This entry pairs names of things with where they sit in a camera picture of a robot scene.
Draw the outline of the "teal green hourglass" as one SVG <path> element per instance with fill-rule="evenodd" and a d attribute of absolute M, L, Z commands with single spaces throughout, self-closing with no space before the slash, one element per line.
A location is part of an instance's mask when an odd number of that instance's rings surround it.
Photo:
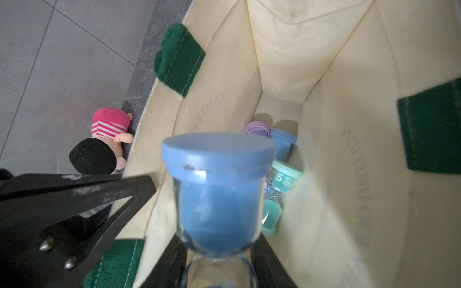
<path fill-rule="evenodd" d="M 275 160 L 265 179 L 262 234 L 273 237 L 283 214 L 282 199 L 293 191 L 303 172 L 281 160 Z"/>

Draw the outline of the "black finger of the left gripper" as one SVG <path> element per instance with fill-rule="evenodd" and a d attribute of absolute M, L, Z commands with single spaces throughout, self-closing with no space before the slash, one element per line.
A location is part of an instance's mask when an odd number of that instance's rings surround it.
<path fill-rule="evenodd" d="M 149 176 L 2 173 L 1 286 L 80 286 L 155 193 Z"/>

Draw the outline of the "purple hourglass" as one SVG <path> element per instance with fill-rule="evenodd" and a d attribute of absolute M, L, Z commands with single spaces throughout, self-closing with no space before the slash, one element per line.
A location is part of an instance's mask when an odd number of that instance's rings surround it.
<path fill-rule="evenodd" d="M 245 134 L 262 136 L 265 138 L 270 137 L 270 127 L 262 121 L 252 121 L 248 123 L 244 129 Z"/>

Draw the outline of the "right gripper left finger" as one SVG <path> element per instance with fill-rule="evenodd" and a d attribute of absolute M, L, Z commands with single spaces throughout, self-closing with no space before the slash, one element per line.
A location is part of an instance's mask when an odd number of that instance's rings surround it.
<path fill-rule="evenodd" d="M 174 235 L 141 288 L 180 288 L 186 263 L 187 248 Z"/>

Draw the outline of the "blue hourglass pile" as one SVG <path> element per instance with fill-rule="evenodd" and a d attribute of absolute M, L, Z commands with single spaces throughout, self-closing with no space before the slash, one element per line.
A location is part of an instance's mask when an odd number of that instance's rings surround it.
<path fill-rule="evenodd" d="M 257 287 L 245 252 L 261 235 L 275 143 L 249 134 L 192 133 L 165 139 L 161 150 L 173 179 L 176 234 L 194 253 L 181 287 Z"/>

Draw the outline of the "cream canvas tote bag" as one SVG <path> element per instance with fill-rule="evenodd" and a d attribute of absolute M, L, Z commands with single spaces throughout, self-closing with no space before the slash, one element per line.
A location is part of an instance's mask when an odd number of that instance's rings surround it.
<path fill-rule="evenodd" d="M 182 22 L 205 58 L 183 94 L 155 81 L 124 171 L 157 193 L 86 288 L 141 287 L 173 238 L 161 141 L 254 118 L 297 136 L 268 241 L 296 286 L 461 285 L 459 1 L 193 1 Z"/>

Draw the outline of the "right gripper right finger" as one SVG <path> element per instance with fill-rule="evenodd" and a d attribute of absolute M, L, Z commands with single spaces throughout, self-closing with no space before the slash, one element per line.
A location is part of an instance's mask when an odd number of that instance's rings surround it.
<path fill-rule="evenodd" d="M 259 288 L 297 287 L 263 234 L 253 244 L 250 253 Z"/>

